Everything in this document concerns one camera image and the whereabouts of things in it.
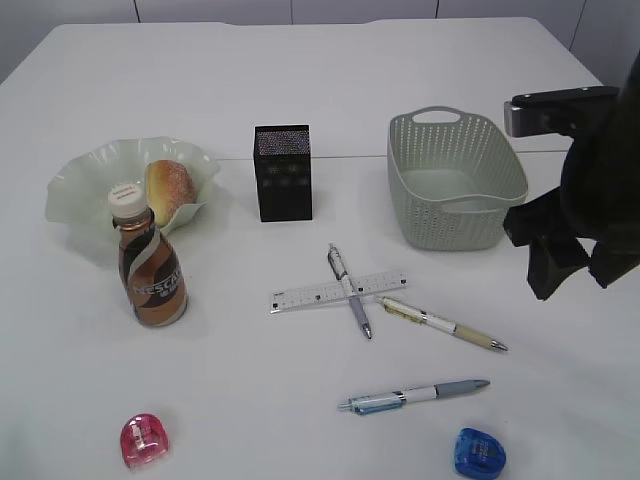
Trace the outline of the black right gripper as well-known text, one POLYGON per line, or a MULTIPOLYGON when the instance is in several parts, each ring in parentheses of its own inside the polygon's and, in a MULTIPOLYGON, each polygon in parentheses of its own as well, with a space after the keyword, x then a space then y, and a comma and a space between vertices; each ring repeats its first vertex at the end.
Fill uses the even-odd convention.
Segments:
POLYGON ((529 248, 527 282, 547 300, 585 268, 603 288, 639 265, 639 65, 634 63, 606 117, 572 138, 558 187, 503 222, 529 248))

